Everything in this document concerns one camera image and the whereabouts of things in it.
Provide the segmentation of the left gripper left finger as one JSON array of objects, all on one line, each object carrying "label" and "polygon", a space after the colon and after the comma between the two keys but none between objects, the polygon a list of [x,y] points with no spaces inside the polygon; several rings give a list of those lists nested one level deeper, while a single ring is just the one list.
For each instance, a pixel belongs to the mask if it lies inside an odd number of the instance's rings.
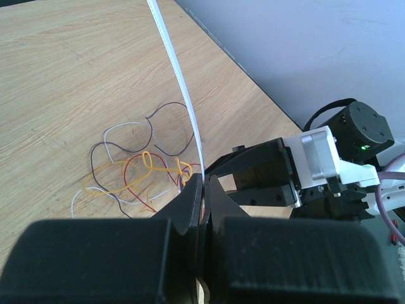
[{"label": "left gripper left finger", "polygon": [[203,178],[149,218],[40,220],[17,239],[2,303],[197,303]]}]

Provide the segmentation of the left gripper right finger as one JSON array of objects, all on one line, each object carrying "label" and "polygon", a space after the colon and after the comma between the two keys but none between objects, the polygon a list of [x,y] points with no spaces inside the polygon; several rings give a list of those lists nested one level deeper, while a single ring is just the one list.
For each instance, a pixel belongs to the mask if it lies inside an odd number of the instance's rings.
[{"label": "left gripper right finger", "polygon": [[251,217],[205,181],[210,303],[397,303],[377,240],[352,222]]}]

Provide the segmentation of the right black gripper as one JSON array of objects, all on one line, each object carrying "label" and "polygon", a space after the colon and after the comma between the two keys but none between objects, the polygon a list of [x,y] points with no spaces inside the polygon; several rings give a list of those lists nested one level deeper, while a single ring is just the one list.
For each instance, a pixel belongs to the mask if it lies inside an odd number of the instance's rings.
[{"label": "right black gripper", "polygon": [[226,194],[240,206],[293,208],[293,218],[361,220],[365,187],[341,184],[336,177],[327,183],[302,189],[290,148],[281,139],[242,147],[221,156],[205,175],[232,175],[237,187],[268,187],[231,190]]}]

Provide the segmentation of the white zip tie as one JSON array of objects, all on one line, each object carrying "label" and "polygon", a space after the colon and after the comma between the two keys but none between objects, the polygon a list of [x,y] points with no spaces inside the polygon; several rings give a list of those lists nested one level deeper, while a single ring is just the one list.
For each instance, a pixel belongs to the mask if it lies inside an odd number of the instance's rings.
[{"label": "white zip tie", "polygon": [[201,174],[202,174],[202,181],[205,181],[205,167],[204,167],[204,157],[203,157],[203,147],[201,142],[201,136],[199,132],[199,126],[197,122],[197,117],[194,111],[194,107],[190,98],[190,94],[187,88],[187,84],[185,78],[183,76],[180,63],[178,61],[175,49],[173,47],[172,41],[170,39],[170,35],[168,33],[167,27],[165,25],[165,21],[163,20],[163,16],[159,9],[158,3],[155,0],[147,0],[147,4],[149,6],[150,12],[154,18],[154,22],[158,28],[158,32],[161,36],[163,41],[164,47],[166,49],[166,53],[169,57],[170,63],[172,65],[173,71],[177,78],[177,82],[182,93],[187,112],[189,114],[190,122],[192,125],[192,130],[194,132],[194,137],[197,146],[197,152],[199,156],[200,166],[201,166]]}]

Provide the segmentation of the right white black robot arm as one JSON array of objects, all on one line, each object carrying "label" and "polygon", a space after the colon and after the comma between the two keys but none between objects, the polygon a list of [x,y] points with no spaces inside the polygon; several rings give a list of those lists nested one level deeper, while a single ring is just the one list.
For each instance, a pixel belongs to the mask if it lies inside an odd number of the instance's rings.
[{"label": "right white black robot arm", "polygon": [[238,205],[289,206],[295,219],[362,221],[404,208],[404,182],[378,178],[404,170],[402,158],[386,167],[378,161],[394,145],[386,118],[354,98],[327,109],[336,113],[319,127],[307,123],[295,136],[237,146],[206,176],[232,176],[228,196]]}]

